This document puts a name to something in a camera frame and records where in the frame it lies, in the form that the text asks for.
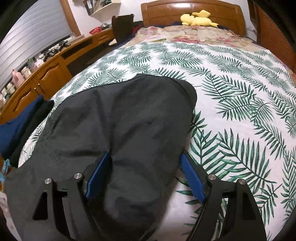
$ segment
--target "wooden wardrobe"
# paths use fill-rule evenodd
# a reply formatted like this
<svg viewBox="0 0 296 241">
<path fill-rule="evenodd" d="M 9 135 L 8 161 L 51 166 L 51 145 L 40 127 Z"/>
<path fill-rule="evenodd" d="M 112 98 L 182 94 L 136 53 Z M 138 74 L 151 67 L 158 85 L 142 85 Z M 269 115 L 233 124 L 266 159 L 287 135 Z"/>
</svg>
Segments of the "wooden wardrobe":
<svg viewBox="0 0 296 241">
<path fill-rule="evenodd" d="M 248 4 L 250 19 L 257 30 L 257 43 L 269 49 L 296 73 L 296 53 L 281 30 L 257 4 L 251 0 Z"/>
</svg>

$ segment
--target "pink bottle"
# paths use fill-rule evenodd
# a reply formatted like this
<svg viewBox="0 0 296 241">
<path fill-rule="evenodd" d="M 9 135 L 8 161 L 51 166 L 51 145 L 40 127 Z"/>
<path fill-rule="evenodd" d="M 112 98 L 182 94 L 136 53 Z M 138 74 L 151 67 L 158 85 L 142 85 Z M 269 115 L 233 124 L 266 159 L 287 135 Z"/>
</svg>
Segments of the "pink bottle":
<svg viewBox="0 0 296 241">
<path fill-rule="evenodd" d="M 20 85 L 25 81 L 23 75 L 20 72 L 17 72 L 15 69 L 12 70 L 12 82 L 16 88 L 19 88 Z"/>
</svg>

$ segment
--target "fern leaf pattern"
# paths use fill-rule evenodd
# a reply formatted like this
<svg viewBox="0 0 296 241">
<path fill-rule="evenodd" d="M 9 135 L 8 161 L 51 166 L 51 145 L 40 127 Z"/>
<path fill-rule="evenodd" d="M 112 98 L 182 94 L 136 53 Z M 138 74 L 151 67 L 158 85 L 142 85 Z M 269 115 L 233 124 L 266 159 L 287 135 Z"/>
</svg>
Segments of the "fern leaf pattern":
<svg viewBox="0 0 296 241">
<path fill-rule="evenodd" d="M 54 108 L 26 142 L 19 165 L 34 155 L 46 123 L 67 97 L 137 74 L 186 80 L 194 86 L 198 101 L 188 130 L 189 154 L 222 180 L 246 180 L 272 240 L 296 206 L 296 87 L 268 50 L 185 42 L 142 42 L 114 50 L 52 97 Z M 181 170 L 171 202 L 168 207 L 174 208 L 167 211 L 153 241 L 161 241 L 157 234 L 162 228 L 172 229 L 171 219 L 180 220 L 178 232 L 185 240 L 201 211 Z M 223 199 L 213 239 L 221 233 L 226 209 Z"/>
</svg>

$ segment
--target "black jacket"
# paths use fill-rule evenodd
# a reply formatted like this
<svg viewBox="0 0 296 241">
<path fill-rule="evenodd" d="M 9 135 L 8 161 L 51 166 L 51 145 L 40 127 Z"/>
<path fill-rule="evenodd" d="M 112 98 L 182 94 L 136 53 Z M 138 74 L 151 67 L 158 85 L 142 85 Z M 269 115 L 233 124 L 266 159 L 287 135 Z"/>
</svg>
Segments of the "black jacket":
<svg viewBox="0 0 296 241">
<path fill-rule="evenodd" d="M 92 216 L 108 240 L 138 240 L 165 211 L 196 100 L 194 87 L 184 80 L 141 74 L 65 99 L 31 158 L 6 176 L 20 236 L 46 178 L 69 179 L 107 151 L 112 173 L 105 192 L 90 204 Z"/>
</svg>

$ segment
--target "metal bolt head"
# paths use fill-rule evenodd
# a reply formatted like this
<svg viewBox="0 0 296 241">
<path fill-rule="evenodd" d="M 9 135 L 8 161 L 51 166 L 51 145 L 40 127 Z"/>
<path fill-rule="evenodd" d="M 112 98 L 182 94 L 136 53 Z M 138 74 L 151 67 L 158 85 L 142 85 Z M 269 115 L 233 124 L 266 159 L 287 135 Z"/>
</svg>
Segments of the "metal bolt head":
<svg viewBox="0 0 296 241">
<path fill-rule="evenodd" d="M 74 175 L 74 178 L 75 179 L 79 179 L 79 178 L 81 178 L 82 177 L 82 174 L 80 173 L 80 172 L 78 172 L 78 173 L 76 173 L 75 175 Z"/>
<path fill-rule="evenodd" d="M 215 180 L 217 177 L 214 174 L 210 174 L 210 175 L 208 175 L 208 178 L 210 180 Z"/>
<path fill-rule="evenodd" d="M 51 179 L 51 178 L 47 178 L 47 179 L 45 179 L 44 183 L 45 183 L 45 184 L 50 184 L 50 183 L 51 183 L 51 181 L 52 181 L 52 179 Z"/>
<path fill-rule="evenodd" d="M 242 185 L 245 185 L 246 181 L 244 179 L 239 179 L 239 183 L 242 184 Z"/>
</svg>

